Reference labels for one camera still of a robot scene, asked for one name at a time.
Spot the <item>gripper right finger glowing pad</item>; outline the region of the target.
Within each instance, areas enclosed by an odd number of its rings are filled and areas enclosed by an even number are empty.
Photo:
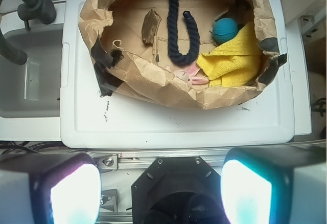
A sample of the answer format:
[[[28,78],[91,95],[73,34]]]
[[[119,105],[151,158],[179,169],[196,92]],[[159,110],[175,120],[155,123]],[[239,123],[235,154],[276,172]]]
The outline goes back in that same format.
[[[230,223],[326,223],[324,146],[234,147],[220,185]]]

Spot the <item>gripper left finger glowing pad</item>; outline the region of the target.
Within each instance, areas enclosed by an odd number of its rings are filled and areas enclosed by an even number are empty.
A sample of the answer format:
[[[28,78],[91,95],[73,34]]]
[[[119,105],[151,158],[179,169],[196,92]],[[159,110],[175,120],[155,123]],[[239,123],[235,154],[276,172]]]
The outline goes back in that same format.
[[[1,223],[96,223],[100,198],[87,153],[1,155]]]

